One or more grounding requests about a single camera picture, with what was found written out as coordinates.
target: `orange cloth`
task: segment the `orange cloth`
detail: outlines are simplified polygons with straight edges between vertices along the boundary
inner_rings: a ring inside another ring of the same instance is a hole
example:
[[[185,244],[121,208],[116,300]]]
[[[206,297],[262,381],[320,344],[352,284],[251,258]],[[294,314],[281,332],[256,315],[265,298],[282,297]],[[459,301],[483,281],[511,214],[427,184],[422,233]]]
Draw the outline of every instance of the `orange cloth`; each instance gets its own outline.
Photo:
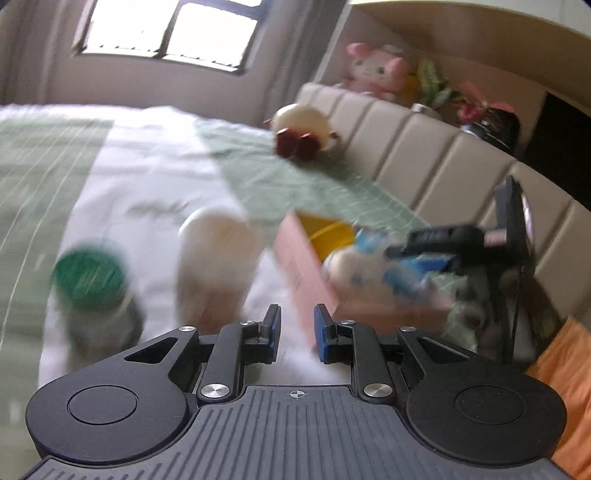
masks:
[[[591,480],[591,335],[569,318],[527,373],[566,405],[566,429],[552,460],[576,480]]]

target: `headboard panel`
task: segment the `headboard panel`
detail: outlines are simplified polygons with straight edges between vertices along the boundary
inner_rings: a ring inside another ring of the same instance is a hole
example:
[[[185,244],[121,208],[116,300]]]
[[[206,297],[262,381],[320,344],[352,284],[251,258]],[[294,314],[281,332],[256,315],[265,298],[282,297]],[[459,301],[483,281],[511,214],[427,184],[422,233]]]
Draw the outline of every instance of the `headboard panel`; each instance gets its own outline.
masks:
[[[561,188],[476,137],[393,103],[314,83],[298,102],[330,117],[357,172],[433,225],[493,225],[493,189],[514,175],[533,210],[536,277],[561,315],[591,327],[591,212]]]

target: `yellow bowl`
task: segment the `yellow bowl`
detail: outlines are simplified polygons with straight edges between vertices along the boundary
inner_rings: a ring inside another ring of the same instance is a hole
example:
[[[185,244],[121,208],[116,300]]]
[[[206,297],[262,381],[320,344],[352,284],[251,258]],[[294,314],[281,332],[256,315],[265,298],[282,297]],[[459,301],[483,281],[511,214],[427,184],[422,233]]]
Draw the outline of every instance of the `yellow bowl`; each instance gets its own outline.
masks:
[[[310,243],[323,262],[338,248],[355,243],[355,230],[348,223],[335,222],[310,235]]]

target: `pink box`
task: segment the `pink box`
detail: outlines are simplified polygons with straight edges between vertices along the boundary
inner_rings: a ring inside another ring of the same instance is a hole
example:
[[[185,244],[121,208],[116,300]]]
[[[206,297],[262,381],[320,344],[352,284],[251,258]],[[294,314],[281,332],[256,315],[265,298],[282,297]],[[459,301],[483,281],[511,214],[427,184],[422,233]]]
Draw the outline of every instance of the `pink box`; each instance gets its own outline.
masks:
[[[354,303],[338,298],[322,272],[320,258],[309,240],[315,231],[339,220],[304,212],[291,211],[281,222],[275,239],[275,253],[287,273],[302,327],[312,345],[314,338],[314,307],[323,303],[336,320],[354,319],[374,327],[377,333],[395,333],[401,326],[412,325],[420,330],[439,332],[452,306],[440,294],[436,307],[396,307],[391,305]]]

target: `silver screw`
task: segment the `silver screw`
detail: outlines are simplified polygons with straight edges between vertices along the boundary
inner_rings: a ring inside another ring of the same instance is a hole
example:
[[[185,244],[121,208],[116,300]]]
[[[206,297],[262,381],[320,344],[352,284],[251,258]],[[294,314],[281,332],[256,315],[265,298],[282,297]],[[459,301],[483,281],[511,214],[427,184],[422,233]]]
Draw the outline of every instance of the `silver screw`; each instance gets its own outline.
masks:
[[[371,383],[363,389],[363,393],[365,393],[368,397],[373,398],[389,397],[392,395],[392,392],[392,387],[384,383]]]
[[[207,398],[223,398],[230,393],[230,388],[221,383],[211,383],[201,389],[201,395]]]

